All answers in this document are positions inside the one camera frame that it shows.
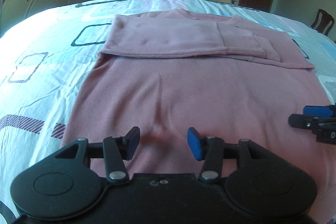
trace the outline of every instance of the light blue bed sheet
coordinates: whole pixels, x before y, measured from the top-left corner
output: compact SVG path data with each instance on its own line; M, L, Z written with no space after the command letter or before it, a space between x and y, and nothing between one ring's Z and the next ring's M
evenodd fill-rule
M45 10L0 39L0 224L18 216L9 193L15 176L59 148L78 91L114 15L175 8L239 15L287 32L315 65L316 76L335 102L336 45L294 20L205 0L94 0Z

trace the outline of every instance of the metal rivet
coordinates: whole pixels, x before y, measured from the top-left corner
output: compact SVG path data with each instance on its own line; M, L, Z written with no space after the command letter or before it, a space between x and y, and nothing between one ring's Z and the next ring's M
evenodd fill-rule
M218 178L218 173L215 171L204 171L202 173L202 178L205 180L212 180Z
M149 184L152 186L158 186L159 182L157 180L152 180L151 182L149 182Z
M114 171L109 174L110 179L120 180L126 177L126 174L122 171Z

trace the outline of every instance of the blue gripper pad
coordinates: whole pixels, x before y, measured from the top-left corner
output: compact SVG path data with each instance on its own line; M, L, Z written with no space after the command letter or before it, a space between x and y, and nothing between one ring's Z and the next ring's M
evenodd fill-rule
M188 128L187 141L196 160L202 160L200 134L194 128Z
M327 106L305 106L303 108L303 115L329 118L333 116L333 111Z

